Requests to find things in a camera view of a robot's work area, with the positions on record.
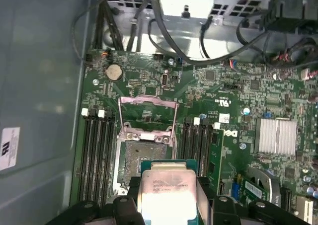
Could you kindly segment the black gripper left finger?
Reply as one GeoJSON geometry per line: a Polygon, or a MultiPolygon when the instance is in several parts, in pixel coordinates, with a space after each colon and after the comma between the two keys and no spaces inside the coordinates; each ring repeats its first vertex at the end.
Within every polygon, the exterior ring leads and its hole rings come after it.
{"type": "Polygon", "coordinates": [[[128,194],[112,203],[100,206],[97,202],[81,201],[47,222],[48,225],[144,225],[137,209],[141,177],[132,177],[128,194]]]}

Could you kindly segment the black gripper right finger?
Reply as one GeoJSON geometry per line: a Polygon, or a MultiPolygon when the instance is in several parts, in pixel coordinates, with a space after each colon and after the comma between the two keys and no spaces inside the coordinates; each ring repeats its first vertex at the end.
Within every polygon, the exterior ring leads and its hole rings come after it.
{"type": "Polygon", "coordinates": [[[282,208],[257,199],[242,206],[233,198],[217,195],[207,177],[197,178],[197,209],[205,225],[306,225],[282,208]]]}

